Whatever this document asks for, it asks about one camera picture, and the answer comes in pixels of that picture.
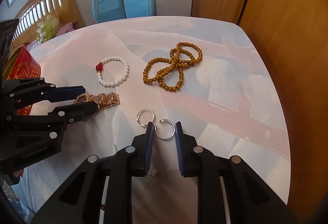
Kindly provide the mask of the person's hand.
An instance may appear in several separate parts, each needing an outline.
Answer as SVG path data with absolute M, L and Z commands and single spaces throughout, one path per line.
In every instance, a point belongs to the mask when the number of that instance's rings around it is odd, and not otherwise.
M 16 171 L 13 173 L 13 176 L 14 177 L 22 177 L 23 176 L 23 173 L 24 173 L 24 169 L 21 169 L 19 171 Z

